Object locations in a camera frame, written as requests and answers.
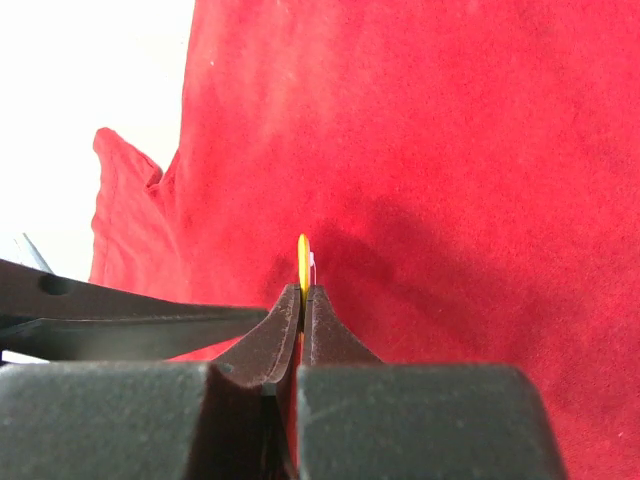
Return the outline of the round gold brooch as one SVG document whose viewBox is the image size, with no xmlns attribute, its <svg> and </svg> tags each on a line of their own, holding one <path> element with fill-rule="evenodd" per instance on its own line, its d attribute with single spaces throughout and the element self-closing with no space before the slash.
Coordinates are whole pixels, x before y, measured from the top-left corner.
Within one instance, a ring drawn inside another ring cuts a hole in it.
<svg viewBox="0 0 640 480">
<path fill-rule="evenodd" d="M 298 280 L 301 293 L 301 306 L 306 306 L 311 286 L 311 249 L 309 239 L 301 234 L 297 243 Z"/>
</svg>

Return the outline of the red t-shirt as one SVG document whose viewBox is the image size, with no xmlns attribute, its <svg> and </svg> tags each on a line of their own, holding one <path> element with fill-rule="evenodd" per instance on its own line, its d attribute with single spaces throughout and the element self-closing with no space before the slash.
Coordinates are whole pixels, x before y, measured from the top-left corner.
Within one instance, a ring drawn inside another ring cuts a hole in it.
<svg viewBox="0 0 640 480">
<path fill-rule="evenodd" d="M 270 307 L 306 235 L 395 363 L 519 366 L 639 475 L 639 5 L 199 1 L 167 169 L 103 128 L 93 283 Z"/>
</svg>

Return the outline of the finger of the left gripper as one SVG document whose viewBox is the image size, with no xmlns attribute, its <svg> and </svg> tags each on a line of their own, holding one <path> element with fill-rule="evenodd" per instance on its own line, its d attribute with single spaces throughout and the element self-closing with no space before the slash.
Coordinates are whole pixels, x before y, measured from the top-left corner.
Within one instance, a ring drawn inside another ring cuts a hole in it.
<svg viewBox="0 0 640 480">
<path fill-rule="evenodd" d="M 48 361 L 166 360 L 241 337 L 266 310 L 182 304 L 1 263 L 1 347 Z"/>
</svg>

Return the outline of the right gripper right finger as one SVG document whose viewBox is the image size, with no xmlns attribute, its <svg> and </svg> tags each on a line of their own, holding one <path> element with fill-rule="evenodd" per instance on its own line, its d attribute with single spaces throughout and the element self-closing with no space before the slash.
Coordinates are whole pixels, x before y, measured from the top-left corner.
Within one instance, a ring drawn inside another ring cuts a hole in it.
<svg viewBox="0 0 640 480">
<path fill-rule="evenodd" d="M 541 397 L 500 364 L 382 363 L 308 296 L 297 371 L 303 479 L 564 479 Z"/>
</svg>

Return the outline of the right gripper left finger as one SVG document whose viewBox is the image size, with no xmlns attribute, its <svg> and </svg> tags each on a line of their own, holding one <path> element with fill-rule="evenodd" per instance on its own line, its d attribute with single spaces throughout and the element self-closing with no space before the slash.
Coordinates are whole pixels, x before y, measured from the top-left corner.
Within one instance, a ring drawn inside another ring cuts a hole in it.
<svg viewBox="0 0 640 480">
<path fill-rule="evenodd" d="M 2 477 L 294 478 L 286 424 L 300 313 L 289 285 L 212 362 L 4 366 Z"/>
</svg>

